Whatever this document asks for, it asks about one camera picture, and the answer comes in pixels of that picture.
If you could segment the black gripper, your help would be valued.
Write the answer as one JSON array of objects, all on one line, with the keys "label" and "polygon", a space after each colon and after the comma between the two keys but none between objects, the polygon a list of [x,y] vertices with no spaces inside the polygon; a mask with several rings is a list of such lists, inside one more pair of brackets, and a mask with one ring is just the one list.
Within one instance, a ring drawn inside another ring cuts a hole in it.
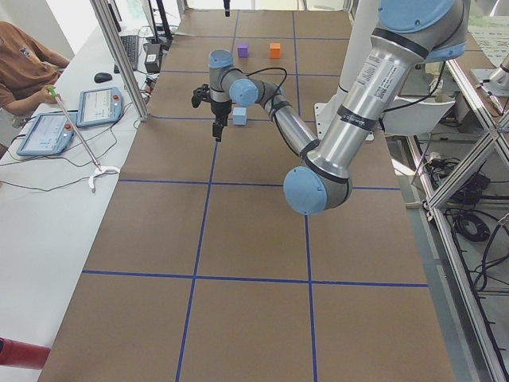
[{"label": "black gripper", "polygon": [[211,111],[216,116],[212,124],[212,137],[217,141],[222,141],[223,127],[228,125],[228,116],[231,113],[231,101],[217,102],[211,101]]}]

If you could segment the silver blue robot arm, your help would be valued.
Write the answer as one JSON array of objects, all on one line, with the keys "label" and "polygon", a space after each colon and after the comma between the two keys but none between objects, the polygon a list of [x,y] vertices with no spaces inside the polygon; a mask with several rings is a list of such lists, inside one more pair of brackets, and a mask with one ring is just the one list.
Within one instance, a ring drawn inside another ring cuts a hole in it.
[{"label": "silver blue robot arm", "polygon": [[333,209],[348,199],[348,167],[409,69],[457,58],[466,46],[468,1],[373,1],[367,8],[375,13],[370,50],[323,138],[307,127],[279,86],[252,80],[236,68],[231,52],[219,49],[208,57],[208,101],[216,116],[213,137],[221,139],[233,103],[260,105],[301,159],[301,165],[287,173],[283,191],[289,206],[302,215]]}]

